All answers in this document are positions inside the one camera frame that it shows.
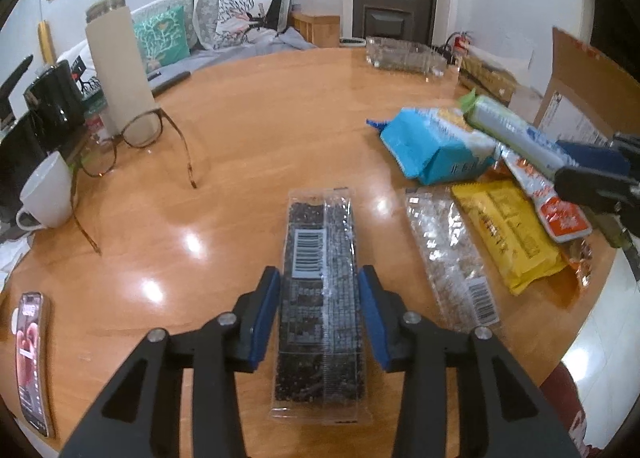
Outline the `clear rice snack packet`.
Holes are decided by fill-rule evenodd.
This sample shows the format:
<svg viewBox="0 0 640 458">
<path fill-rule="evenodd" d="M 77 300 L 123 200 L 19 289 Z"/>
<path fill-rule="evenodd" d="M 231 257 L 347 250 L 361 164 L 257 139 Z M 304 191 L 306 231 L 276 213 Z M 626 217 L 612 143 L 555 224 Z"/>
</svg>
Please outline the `clear rice snack packet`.
<svg viewBox="0 0 640 458">
<path fill-rule="evenodd" d="M 407 218 L 446 326 L 469 332 L 496 328 L 499 311 L 485 265 L 447 187 L 405 192 Z"/>
</svg>

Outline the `white black cushion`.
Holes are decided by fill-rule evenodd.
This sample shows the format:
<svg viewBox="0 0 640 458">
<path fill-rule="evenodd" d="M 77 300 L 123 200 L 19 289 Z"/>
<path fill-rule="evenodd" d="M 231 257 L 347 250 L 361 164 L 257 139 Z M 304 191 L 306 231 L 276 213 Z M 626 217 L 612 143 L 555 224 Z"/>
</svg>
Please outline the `white black cushion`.
<svg viewBox="0 0 640 458">
<path fill-rule="evenodd" d="M 96 72 L 87 67 L 81 56 L 77 56 L 70 65 L 70 73 L 84 97 L 93 95 L 101 88 Z"/>
</svg>

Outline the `white tree-print cushion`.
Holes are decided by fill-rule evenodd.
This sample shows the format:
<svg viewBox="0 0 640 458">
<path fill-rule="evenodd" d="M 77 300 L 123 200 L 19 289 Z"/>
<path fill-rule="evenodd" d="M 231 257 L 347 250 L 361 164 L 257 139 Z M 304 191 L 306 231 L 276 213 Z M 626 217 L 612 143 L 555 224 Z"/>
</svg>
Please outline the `white tree-print cushion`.
<svg viewBox="0 0 640 458">
<path fill-rule="evenodd" d="M 214 50 L 254 42 L 279 29 L 283 0 L 218 0 Z"/>
</svg>

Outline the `white mug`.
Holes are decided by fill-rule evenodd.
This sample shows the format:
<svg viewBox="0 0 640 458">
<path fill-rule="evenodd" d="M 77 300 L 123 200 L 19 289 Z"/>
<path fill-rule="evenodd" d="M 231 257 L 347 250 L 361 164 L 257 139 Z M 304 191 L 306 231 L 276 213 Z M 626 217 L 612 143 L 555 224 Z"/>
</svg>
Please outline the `white mug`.
<svg viewBox="0 0 640 458">
<path fill-rule="evenodd" d="M 58 228 L 72 216 L 72 174 L 59 152 L 52 152 L 24 184 L 23 207 L 15 215 L 24 232 Z"/>
</svg>

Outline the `tortoiseshell eyeglasses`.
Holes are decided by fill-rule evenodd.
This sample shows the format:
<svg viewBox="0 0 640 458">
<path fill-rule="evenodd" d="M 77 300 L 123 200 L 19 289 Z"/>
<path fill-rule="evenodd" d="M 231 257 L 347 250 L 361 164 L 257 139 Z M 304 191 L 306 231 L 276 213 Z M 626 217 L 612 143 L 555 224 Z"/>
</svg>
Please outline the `tortoiseshell eyeglasses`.
<svg viewBox="0 0 640 458">
<path fill-rule="evenodd" d="M 131 149 L 143 150 L 156 144 L 163 135 L 165 126 L 170 126 L 180 138 L 181 145 L 186 155 L 186 175 L 193 189 L 198 189 L 195 181 L 192 157 L 186 136 L 179 128 L 177 122 L 163 110 L 162 107 L 155 107 L 151 111 L 145 111 L 140 116 L 131 119 L 122 132 L 107 140 L 100 140 L 96 135 L 90 136 L 80 148 L 70 165 L 72 174 L 72 187 L 70 188 L 70 207 L 72 208 L 72 219 L 84 236 L 89 246 L 99 256 L 102 254 L 98 243 L 93 239 L 82 226 L 77 215 L 78 178 L 79 173 L 85 174 L 88 178 L 103 178 L 115 169 L 118 160 L 118 148 L 124 144 Z"/>
</svg>

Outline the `white thermos bottle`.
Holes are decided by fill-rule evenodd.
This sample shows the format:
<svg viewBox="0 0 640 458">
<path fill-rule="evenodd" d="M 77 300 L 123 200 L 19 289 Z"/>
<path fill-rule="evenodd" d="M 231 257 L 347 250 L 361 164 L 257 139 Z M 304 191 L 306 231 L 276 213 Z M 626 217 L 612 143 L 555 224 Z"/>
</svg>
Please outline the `white thermos bottle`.
<svg viewBox="0 0 640 458">
<path fill-rule="evenodd" d="M 86 38 L 117 132 L 134 147 L 160 135 L 160 119 L 125 0 L 99 0 L 86 11 Z"/>
</svg>

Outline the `teal cushion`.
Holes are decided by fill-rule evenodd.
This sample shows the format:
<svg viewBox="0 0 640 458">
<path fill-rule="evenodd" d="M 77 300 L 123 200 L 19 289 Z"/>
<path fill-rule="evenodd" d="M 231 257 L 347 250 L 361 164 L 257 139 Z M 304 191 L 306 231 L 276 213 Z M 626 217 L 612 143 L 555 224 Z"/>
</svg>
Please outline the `teal cushion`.
<svg viewBox="0 0 640 458">
<path fill-rule="evenodd" d="M 147 74 L 190 56 L 182 6 L 137 22 L 134 35 Z"/>
</svg>

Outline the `blue white snack bag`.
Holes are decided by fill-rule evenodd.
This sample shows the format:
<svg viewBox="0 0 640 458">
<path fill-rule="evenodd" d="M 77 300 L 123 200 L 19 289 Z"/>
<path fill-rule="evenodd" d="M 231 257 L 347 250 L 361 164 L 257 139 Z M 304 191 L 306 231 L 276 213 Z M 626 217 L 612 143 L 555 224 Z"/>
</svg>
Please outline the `blue white snack bag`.
<svg viewBox="0 0 640 458">
<path fill-rule="evenodd" d="M 369 119 L 402 174 L 422 185 L 475 180 L 498 158 L 498 143 L 469 126 L 457 108 L 402 108 L 393 119 Z"/>
</svg>

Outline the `grey sofa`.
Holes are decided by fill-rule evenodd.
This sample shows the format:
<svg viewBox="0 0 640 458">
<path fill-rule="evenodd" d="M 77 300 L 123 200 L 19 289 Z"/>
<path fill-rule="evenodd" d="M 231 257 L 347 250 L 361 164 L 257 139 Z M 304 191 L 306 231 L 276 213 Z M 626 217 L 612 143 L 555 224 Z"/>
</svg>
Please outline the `grey sofa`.
<svg viewBox="0 0 640 458">
<path fill-rule="evenodd" d="M 164 10 L 182 6 L 186 37 L 190 56 L 175 64 L 153 72 L 175 74 L 180 71 L 196 71 L 208 66 L 282 51 L 310 50 L 314 46 L 305 41 L 298 31 L 288 25 L 291 0 L 283 0 L 277 32 L 266 31 L 254 42 L 214 50 L 212 40 L 215 33 L 218 0 L 156 0 L 131 12 L 132 23 L 142 22 Z"/>
</svg>

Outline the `yellow snack bag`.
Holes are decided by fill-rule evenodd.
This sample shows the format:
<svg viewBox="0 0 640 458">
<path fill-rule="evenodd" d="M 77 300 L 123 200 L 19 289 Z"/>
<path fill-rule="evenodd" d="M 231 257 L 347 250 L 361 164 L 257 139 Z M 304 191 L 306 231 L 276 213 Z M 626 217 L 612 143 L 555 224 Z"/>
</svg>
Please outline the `yellow snack bag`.
<svg viewBox="0 0 640 458">
<path fill-rule="evenodd" d="M 532 282 L 558 274 L 566 263 L 517 184 L 502 180 L 451 187 L 514 296 Z"/>
</svg>

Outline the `dark seaweed snack packet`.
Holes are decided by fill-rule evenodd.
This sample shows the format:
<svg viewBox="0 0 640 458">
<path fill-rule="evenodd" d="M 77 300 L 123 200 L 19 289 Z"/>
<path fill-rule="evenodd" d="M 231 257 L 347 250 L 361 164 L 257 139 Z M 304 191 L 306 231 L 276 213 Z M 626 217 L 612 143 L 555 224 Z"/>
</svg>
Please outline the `dark seaweed snack packet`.
<svg viewBox="0 0 640 458">
<path fill-rule="evenodd" d="M 288 200 L 271 415 L 303 423 L 370 421 L 367 356 L 347 188 Z"/>
</svg>

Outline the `green white tube packet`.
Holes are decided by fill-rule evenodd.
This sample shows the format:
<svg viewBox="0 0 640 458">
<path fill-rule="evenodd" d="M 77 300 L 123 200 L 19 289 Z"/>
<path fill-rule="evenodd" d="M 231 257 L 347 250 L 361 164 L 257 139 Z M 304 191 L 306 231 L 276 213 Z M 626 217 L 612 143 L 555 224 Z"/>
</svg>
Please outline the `green white tube packet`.
<svg viewBox="0 0 640 458">
<path fill-rule="evenodd" d="M 459 106 L 470 126 L 513 150 L 548 180 L 564 166 L 578 166 L 558 144 L 496 100 L 472 91 L 460 98 Z"/>
</svg>

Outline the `black kettle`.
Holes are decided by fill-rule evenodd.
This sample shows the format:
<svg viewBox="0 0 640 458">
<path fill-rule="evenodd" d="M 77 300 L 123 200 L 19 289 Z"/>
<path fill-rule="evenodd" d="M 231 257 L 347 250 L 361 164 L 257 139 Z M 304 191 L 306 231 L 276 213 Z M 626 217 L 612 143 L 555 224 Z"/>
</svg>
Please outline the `black kettle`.
<svg viewBox="0 0 640 458">
<path fill-rule="evenodd" d="M 24 92 L 37 140 L 54 152 L 85 129 L 82 94 L 66 59 L 43 69 Z"/>
</svg>

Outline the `orange white snack packet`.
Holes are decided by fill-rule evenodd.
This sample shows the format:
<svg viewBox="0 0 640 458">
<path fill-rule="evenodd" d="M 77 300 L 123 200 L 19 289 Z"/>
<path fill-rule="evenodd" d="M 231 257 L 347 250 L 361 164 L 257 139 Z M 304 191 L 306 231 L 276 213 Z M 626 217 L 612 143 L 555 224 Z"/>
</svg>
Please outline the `orange white snack packet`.
<svg viewBox="0 0 640 458">
<path fill-rule="evenodd" d="M 501 148 L 501 158 L 525 195 L 532 200 L 536 215 L 549 237 L 557 244 L 585 238 L 592 226 L 576 204 L 562 200 L 552 181 L 510 148 Z"/>
</svg>

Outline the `black remote control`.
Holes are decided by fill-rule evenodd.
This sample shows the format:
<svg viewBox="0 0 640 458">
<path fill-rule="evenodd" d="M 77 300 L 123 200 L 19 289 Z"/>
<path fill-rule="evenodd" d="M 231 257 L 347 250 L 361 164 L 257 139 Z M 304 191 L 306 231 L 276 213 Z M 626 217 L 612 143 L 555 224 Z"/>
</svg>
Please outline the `black remote control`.
<svg viewBox="0 0 640 458">
<path fill-rule="evenodd" d="M 154 98 L 162 95 L 178 84 L 190 79 L 190 71 L 181 71 L 176 74 L 160 74 L 150 81 L 151 93 Z"/>
</svg>

